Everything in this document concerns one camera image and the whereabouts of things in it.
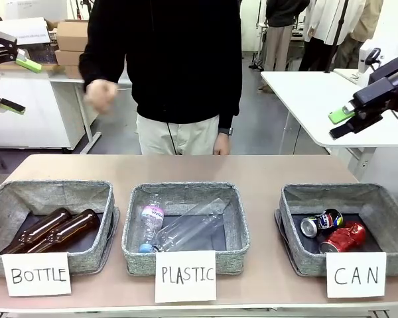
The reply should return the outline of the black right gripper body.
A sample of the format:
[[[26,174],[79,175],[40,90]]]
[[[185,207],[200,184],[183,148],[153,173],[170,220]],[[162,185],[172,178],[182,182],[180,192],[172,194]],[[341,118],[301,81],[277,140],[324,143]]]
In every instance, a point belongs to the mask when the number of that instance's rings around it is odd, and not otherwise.
[[[398,57],[370,75],[369,84],[353,94],[352,104],[356,115],[398,112]]]

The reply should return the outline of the person's right hand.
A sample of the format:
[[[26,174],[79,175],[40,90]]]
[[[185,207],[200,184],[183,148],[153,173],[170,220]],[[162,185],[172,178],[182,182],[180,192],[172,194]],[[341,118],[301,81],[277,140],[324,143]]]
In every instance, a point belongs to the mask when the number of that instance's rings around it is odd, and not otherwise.
[[[96,79],[86,86],[84,101],[99,114],[106,114],[111,109],[117,92],[116,83]]]

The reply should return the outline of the person's left hand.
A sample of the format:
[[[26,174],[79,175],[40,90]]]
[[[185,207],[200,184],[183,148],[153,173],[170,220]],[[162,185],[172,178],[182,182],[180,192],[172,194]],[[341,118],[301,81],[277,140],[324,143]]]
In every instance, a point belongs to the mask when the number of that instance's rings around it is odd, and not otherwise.
[[[219,133],[214,143],[213,155],[226,156],[230,155],[230,137],[227,134]]]

